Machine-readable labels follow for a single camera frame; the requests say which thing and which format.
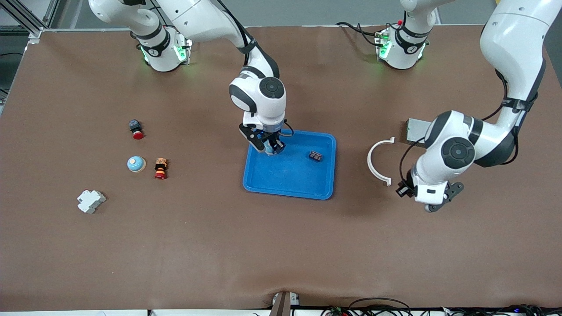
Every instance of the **cable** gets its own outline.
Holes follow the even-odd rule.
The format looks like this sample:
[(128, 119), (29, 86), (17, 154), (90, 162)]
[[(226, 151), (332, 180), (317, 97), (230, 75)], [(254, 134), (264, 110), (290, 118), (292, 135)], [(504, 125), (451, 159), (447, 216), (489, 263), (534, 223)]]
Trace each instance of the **cable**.
[(292, 137), (294, 135), (294, 129), (289, 125), (289, 123), (287, 123), (287, 119), (285, 119), (285, 121), (283, 123), (291, 129), (291, 133), (290, 134), (283, 134), (283, 133), (281, 133), (281, 131), (279, 131), (279, 136)]
[(351, 24), (349, 24), (349, 23), (347, 23), (347, 22), (337, 22), (336, 25), (345, 25), (345, 26), (348, 26), (350, 29), (354, 30), (355, 32), (358, 32), (358, 33), (365, 33), (366, 35), (369, 35), (369, 36), (375, 36), (375, 33), (371, 33), (371, 32), (361, 32), (361, 30), (359, 30), (358, 28), (356, 28), (355, 26), (353, 26), (353, 25), (351, 25)]
[(331, 306), (326, 307), (326, 308), (322, 311), (322, 313), (320, 313), (320, 316), (324, 316), (324, 313), (326, 313), (326, 312), (327, 312), (328, 310), (330, 310), (331, 308), (332, 308)]
[[(505, 99), (507, 97), (507, 81), (505, 80), (504, 75), (502, 75), (499, 71), (497, 71), (497, 69), (496, 69), (496, 75), (498, 76), (498, 78), (500, 78), (501, 83), (504, 85), (504, 99)], [(494, 115), (496, 115), (501, 110), (502, 107), (503, 107), (503, 105), (500, 105), (492, 114), (486, 116), (482, 120), (485, 121), (485, 120), (493, 117)]]
[(149, 10), (156, 9), (156, 12), (158, 12), (158, 15), (160, 15), (160, 17), (162, 18), (162, 25), (163, 26), (169, 26), (169, 25), (166, 25), (166, 19), (164, 18), (164, 15), (162, 15), (162, 12), (160, 12), (160, 10), (158, 10), (159, 8), (162, 8), (162, 7), (159, 7), (156, 4), (154, 4), (153, 0), (150, 0), (150, 3), (152, 4), (152, 8), (149, 9)]
[(23, 56), (24, 54), (22, 54), (22, 53), (5, 53), (5, 54), (0, 54), (0, 57), (1, 57), (1, 56), (8, 56), (8, 55), (20, 55), (20, 56)]
[(377, 44), (377, 43), (375, 43), (375, 42), (371, 42), (371, 41), (367, 38), (367, 35), (368, 35), (368, 36), (375, 36), (375, 33), (363, 31), (363, 28), (361, 27), (361, 24), (360, 24), (360, 23), (357, 23), (357, 27), (354, 27), (353, 25), (351, 25), (351, 24), (349, 24), (349, 23), (347, 23), (347, 22), (338, 22), (338, 23), (336, 23), (336, 25), (345, 25), (345, 26), (349, 26), (349, 27), (350, 27), (352, 30), (354, 30), (355, 32), (361, 33), (361, 35), (363, 35), (363, 38), (367, 41), (367, 43), (369, 43), (369, 44), (371, 44), (371, 45), (373, 45), (373, 46), (376, 46), (376, 47), (382, 47), (381, 44)]
[(408, 308), (408, 310), (411, 309), (406, 303), (404, 303), (402, 301), (395, 300), (395, 299), (388, 299), (386, 297), (366, 297), (364, 299), (358, 299), (358, 300), (355, 300), (355, 301), (351, 302), (351, 304), (347, 307), (347, 309), (351, 309), (351, 306), (353, 306), (353, 305), (355, 305), (359, 302), (363, 302), (363, 301), (391, 301), (391, 302), (399, 303), (399, 304), (402, 304), (402, 305), (406, 306), (406, 308)]
[(412, 192), (414, 191), (413, 188), (410, 188), (410, 186), (406, 183), (406, 179), (404, 179), (404, 175), (402, 173), (402, 163), (404, 162), (404, 158), (406, 158), (406, 155), (408, 154), (408, 152), (410, 151), (410, 149), (412, 149), (412, 147), (416, 146), (417, 144), (419, 144), (419, 142), (421, 142), (423, 139), (425, 138), (422, 137), (420, 139), (418, 139), (417, 141), (415, 141), (413, 144), (410, 145), (410, 147), (408, 147), (408, 149), (404, 152), (404, 154), (402, 155), (402, 158), (400, 158), (400, 179), (402, 179), (402, 183), (410, 190), (412, 190)]
[(509, 161), (503, 162), (500, 165), (511, 164), (513, 161), (515, 161), (515, 159), (517, 158), (517, 155), (519, 154), (519, 136), (518, 136), (519, 132), (518, 131), (516, 132), (515, 130), (516, 130), (516, 128), (513, 128), (511, 130), (511, 133), (513, 135), (513, 142), (515, 143), (515, 153), (513, 154), (513, 157)]
[(390, 23), (386, 23), (385, 26), (392, 28), (393, 30), (399, 31), (404, 27), (404, 24), (406, 24), (406, 10), (404, 10), (404, 18), (402, 19), (402, 24), (399, 25), (397, 28), (395, 28), (394, 26), (392, 26), (392, 24)]
[(361, 24), (357, 23), (357, 27), (359, 28), (359, 31), (361, 31), (361, 35), (363, 35), (363, 38), (367, 41), (367, 43), (376, 46), (376, 47), (383, 47), (382, 44), (377, 44), (375, 42), (371, 42), (367, 36), (365, 35), (365, 32), (363, 32), (363, 29), (361, 28)]
[[(236, 17), (234, 17), (234, 14), (232, 14), (232, 12), (224, 5), (222, 0), (217, 0), (217, 1), (224, 8), (225, 12), (232, 18), (234, 23), (236, 23), (236, 26), (238, 27), (238, 30), (240, 31), (240, 35), (242, 36), (242, 40), (244, 41), (244, 47), (248, 46), (248, 39), (246, 38), (247, 32), (246, 32), (246, 29), (244, 28), (244, 26), (242, 26), (242, 24), (238, 21), (238, 19), (236, 19)], [(248, 65), (249, 57), (250, 57), (250, 53), (245, 54), (245, 56), (244, 56), (244, 66)]]

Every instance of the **brown tabletop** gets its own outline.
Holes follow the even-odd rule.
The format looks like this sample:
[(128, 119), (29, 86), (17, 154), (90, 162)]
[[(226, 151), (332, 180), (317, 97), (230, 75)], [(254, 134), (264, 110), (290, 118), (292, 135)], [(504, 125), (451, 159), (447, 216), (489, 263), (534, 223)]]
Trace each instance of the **brown tabletop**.
[[(43, 33), (0, 119), (0, 309), (260, 308), (281, 290), (318, 305), (562, 305), (562, 92), (550, 62), (517, 160), (474, 165), (437, 213), (394, 192), (407, 145), (375, 152), (390, 188), (365, 163), (408, 118), (481, 118), (500, 104), (481, 28), (436, 27), (406, 71), (339, 28), (250, 29), (279, 63), (293, 127), (337, 139), (327, 201), (243, 188), (248, 144), (227, 88), (243, 58), (226, 40), (157, 73), (127, 32)], [(145, 139), (132, 139), (131, 119)], [(126, 168), (134, 155), (147, 170)], [(167, 180), (153, 178), (158, 157)], [(76, 207), (85, 188), (107, 196), (92, 215)]]

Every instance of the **metal frame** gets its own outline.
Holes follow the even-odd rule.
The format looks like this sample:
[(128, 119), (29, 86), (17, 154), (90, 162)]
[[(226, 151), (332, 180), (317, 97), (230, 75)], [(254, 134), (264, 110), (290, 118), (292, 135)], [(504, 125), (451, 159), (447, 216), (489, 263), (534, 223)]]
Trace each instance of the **metal frame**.
[(52, 19), (60, 2), (60, 0), (51, 0), (49, 7), (47, 7), (47, 12), (45, 12), (45, 16), (43, 16), (43, 22), (46, 23), (48, 27), (51, 27), (53, 23)]
[(0, 7), (29, 32), (30, 38), (39, 38), (41, 31), (48, 29), (46, 24), (19, 0), (0, 0)]
[(4, 93), (4, 91), (0, 91), (0, 115), (2, 115), (2, 111), (4, 110), (4, 105), (6, 104), (6, 100), (8, 99), (8, 95)]

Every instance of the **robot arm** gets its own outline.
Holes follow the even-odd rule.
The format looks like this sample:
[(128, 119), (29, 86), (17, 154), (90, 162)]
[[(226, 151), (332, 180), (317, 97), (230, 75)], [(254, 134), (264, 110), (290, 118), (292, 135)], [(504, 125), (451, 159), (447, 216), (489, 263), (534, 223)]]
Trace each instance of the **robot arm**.
[(450, 201), (449, 180), (476, 163), (505, 163), (526, 114), (538, 96), (545, 61), (543, 39), (562, 7), (562, 0), (502, 0), (480, 39), (482, 53), (507, 84), (495, 124), (457, 111), (440, 114), (425, 135), (426, 152), (419, 157), (397, 193), (409, 195), (436, 211)]
[(257, 44), (234, 16), (211, 0), (159, 0), (175, 26), (162, 27), (156, 14), (140, 6), (145, 0), (89, 0), (92, 11), (107, 23), (126, 25), (141, 44), (148, 63), (157, 71), (170, 71), (183, 61), (178, 54), (185, 37), (195, 42), (218, 38), (231, 41), (245, 55), (244, 67), (229, 86), (230, 98), (244, 111), (239, 129), (251, 145), (268, 155), (280, 153), (279, 139), (286, 122), (287, 96), (279, 80), (277, 63)]
[(226, 38), (245, 55), (244, 67), (229, 86), (232, 102), (244, 111), (239, 130), (259, 152), (280, 153), (285, 148), (279, 136), (287, 95), (273, 58), (224, 6), (221, 10), (210, 0), (159, 0), (159, 4), (187, 38), (195, 42)]
[(429, 32), (436, 23), (435, 9), (454, 0), (400, 0), (404, 20), (400, 25), (389, 25), (376, 35), (377, 56), (390, 67), (412, 67), (425, 48)]
[(92, 12), (108, 24), (125, 25), (138, 40), (145, 61), (157, 71), (172, 71), (186, 61), (186, 40), (165, 28), (156, 14), (140, 6), (144, 0), (89, 0)]

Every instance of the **small electronic component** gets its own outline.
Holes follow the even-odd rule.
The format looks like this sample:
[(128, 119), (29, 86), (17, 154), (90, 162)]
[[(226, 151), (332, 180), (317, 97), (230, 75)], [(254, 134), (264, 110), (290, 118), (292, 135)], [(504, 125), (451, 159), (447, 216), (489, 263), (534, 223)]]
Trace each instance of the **small electronic component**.
[(316, 161), (322, 161), (322, 154), (319, 154), (319, 153), (311, 150), (310, 154), (309, 154), (309, 158), (313, 159), (313, 160), (316, 160)]
[(106, 198), (100, 191), (84, 190), (77, 200), (80, 202), (78, 208), (84, 213), (91, 214), (96, 211), (96, 207), (105, 202)]
[(378, 57), (386, 58), (388, 56), (388, 51), (392, 48), (392, 41), (389, 39), (389, 28), (375, 33), (375, 44), (377, 44), (376, 50)]
[(127, 168), (132, 172), (141, 172), (146, 167), (146, 161), (143, 157), (140, 156), (133, 156), (127, 160)]
[(142, 139), (144, 137), (142, 126), (140, 125), (139, 121), (131, 120), (129, 122), (129, 129), (131, 130), (131, 132), (133, 132), (134, 139)]
[(164, 158), (156, 159), (156, 166), (154, 167), (156, 174), (154, 177), (159, 180), (166, 179), (166, 169), (168, 169), (168, 160)]

